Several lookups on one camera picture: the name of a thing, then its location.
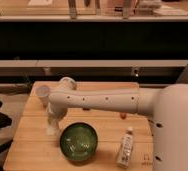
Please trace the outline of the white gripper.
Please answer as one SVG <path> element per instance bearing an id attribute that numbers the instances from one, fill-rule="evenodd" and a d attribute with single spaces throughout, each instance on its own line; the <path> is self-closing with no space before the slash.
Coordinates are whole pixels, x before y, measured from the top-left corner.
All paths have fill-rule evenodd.
<path id="1" fill-rule="evenodd" d="M 65 117 L 66 109 L 56 106 L 49 106 L 47 108 L 48 124 L 52 127 L 58 127 L 59 122 Z"/>

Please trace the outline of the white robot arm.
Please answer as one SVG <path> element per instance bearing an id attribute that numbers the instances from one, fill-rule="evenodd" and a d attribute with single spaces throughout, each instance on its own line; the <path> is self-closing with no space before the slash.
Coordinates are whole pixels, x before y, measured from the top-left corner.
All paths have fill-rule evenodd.
<path id="1" fill-rule="evenodd" d="M 64 77 L 51 91 L 49 104 L 55 113 L 89 108 L 151 116 L 153 171 L 188 171 L 188 84 L 81 91 Z"/>

